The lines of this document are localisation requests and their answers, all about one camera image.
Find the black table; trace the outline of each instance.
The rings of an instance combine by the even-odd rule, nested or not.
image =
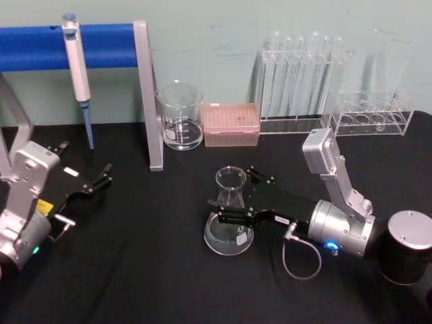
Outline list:
[[[77,226],[58,243],[45,242],[18,277],[1,281],[0,322],[432,322],[425,301],[431,267],[418,284],[393,286],[376,264],[321,250],[319,276],[296,281],[281,265],[286,229],[274,224],[263,225],[239,256],[207,248],[206,201],[217,196],[221,167],[253,164],[286,190],[328,199],[302,155],[306,135],[262,136],[252,148],[165,148],[165,171],[151,173],[142,127],[95,125],[93,155],[83,126],[36,128],[32,139],[42,145],[71,142],[63,164],[91,175],[111,162],[114,181],[100,198],[74,203],[67,215]],[[405,136],[338,142],[353,186],[373,202],[375,216],[432,213],[430,115],[415,113]],[[296,243],[288,249],[293,267],[308,264],[309,252]]]

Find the label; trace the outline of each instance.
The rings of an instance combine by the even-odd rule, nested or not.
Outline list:
[[[290,224],[290,221],[288,221],[287,219],[284,219],[282,217],[279,217],[279,216],[275,216],[275,221],[282,223],[282,224],[285,224],[285,225]]]
[[[53,204],[50,204],[49,202],[42,199],[38,199],[36,204],[36,210],[43,215],[48,215],[53,207]]]
[[[79,172],[77,172],[77,171],[71,169],[70,167],[65,167],[65,168],[63,169],[63,171],[66,172],[66,173],[68,173],[68,174],[70,174],[70,175],[73,176],[73,177],[77,177],[78,174],[79,174]]]
[[[166,137],[168,137],[170,140],[176,140],[176,133],[173,130],[165,130],[165,135]]]
[[[244,243],[246,243],[246,241],[248,240],[248,236],[246,234],[246,232],[244,232],[243,234],[240,234],[239,236],[237,236],[237,245],[242,245]]]

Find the wall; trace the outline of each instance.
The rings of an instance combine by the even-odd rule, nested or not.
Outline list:
[[[66,11],[83,24],[145,19],[157,84],[187,80],[205,90],[207,102],[247,99],[256,51],[270,32],[320,30],[344,37],[354,52],[343,88],[357,89],[365,55],[385,47],[387,89],[408,85],[416,108],[432,113],[432,43],[425,39],[431,10],[428,0],[14,0],[4,1],[0,26],[60,24]],[[372,37],[374,29],[379,38]],[[134,69],[93,70],[89,78],[94,123],[142,118]],[[82,122],[67,71],[14,73],[7,79],[36,124]],[[11,123],[7,113],[0,116],[3,125]]]

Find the blue pipette tip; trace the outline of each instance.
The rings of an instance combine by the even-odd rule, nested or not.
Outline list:
[[[95,145],[93,143],[93,133],[92,133],[92,122],[90,118],[90,107],[88,105],[82,105],[82,112],[84,114],[84,123],[86,124],[87,139],[90,150],[95,150]]]

